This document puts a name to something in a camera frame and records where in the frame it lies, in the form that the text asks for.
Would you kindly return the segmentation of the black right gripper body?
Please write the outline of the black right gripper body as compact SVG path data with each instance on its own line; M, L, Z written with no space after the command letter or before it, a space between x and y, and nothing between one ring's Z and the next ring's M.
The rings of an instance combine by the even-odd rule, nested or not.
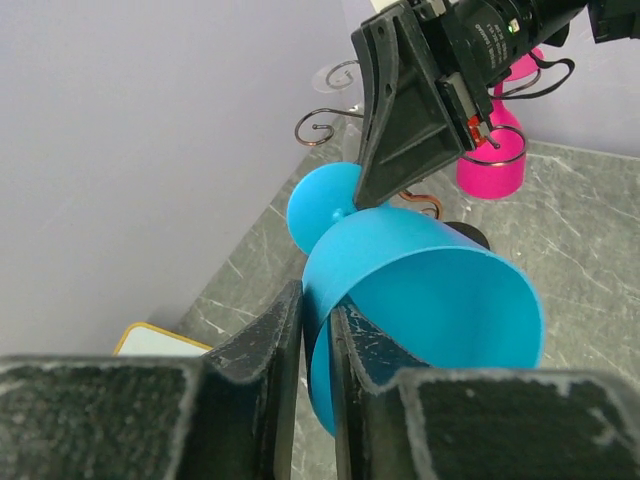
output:
M495 144L489 89L528 50L530 8L523 1L412 1L434 67L425 75L437 98L427 101L431 150Z

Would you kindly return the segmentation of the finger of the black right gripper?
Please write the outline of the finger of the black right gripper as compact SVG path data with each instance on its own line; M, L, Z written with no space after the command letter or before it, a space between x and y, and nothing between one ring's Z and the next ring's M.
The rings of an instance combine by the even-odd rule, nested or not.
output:
M430 175L429 166L409 166L417 160L407 151L427 129L427 101L435 86L425 77L435 66L411 10L385 10L353 32L363 80L364 120L357 163L361 173L354 195L358 208L378 206ZM463 150L444 153L436 170L458 158Z

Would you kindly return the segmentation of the clear wine glass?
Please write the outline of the clear wine glass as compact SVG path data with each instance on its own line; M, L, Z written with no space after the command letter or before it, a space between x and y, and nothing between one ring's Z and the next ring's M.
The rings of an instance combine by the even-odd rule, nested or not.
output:
M345 60L318 70L312 87L324 94L335 95L341 101L339 110L346 111L341 147L344 157L355 157L360 145L364 115L364 94L359 62Z

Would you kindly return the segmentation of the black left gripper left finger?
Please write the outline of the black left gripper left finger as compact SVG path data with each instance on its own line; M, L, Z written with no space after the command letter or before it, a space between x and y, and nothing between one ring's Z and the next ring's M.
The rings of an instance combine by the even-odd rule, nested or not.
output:
M198 357L3 358L2 477L289 478L302 300Z

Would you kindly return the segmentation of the blue plastic wine glass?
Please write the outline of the blue plastic wine glass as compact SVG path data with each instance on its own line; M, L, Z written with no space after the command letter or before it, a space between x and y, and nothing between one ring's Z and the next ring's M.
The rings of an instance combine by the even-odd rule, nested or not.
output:
M294 188L289 233L302 275L308 386L314 412L335 428L329 318L344 299L418 359L440 368L534 368L545 320L528 277L507 260L422 213L359 210L360 167L321 166Z

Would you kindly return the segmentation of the magenta plastic wine glass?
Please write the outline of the magenta plastic wine glass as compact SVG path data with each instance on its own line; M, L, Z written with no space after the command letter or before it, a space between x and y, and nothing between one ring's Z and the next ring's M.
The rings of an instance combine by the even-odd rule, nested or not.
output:
M501 96L507 82L530 77L523 89L533 86L541 77L541 70L529 56L518 60L511 73L495 88L490 115L494 129L490 139L476 150L468 152L457 163L456 179L468 195L480 199L500 199L515 193L523 184L526 167L527 141L521 124L505 106Z

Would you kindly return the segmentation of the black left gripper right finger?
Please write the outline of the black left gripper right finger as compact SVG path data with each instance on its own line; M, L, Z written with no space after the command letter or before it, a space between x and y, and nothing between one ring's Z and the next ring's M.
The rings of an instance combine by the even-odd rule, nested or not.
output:
M639 395L590 370L437 369L330 317L341 479L635 479Z

